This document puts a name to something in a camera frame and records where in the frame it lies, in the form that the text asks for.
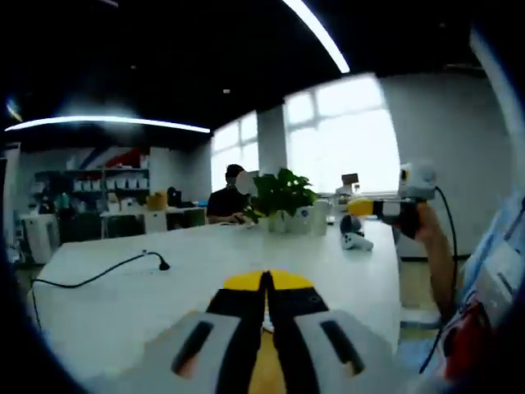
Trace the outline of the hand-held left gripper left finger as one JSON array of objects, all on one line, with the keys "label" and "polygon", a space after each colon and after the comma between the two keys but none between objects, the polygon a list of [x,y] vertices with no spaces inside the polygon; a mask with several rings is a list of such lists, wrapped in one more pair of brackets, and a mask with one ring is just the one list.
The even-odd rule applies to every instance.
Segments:
[{"label": "hand-held left gripper left finger", "polygon": [[261,270],[227,279],[203,312],[147,342],[131,367],[94,380],[94,393],[246,393],[261,343]]}]

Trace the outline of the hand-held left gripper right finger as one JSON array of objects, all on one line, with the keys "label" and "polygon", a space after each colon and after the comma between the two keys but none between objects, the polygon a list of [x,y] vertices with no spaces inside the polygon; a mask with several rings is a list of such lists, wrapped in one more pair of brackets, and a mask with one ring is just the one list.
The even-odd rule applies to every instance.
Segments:
[{"label": "hand-held left gripper right finger", "polygon": [[288,393],[403,393],[408,375],[390,343],[344,310],[329,309],[306,278],[266,273],[267,306]]}]

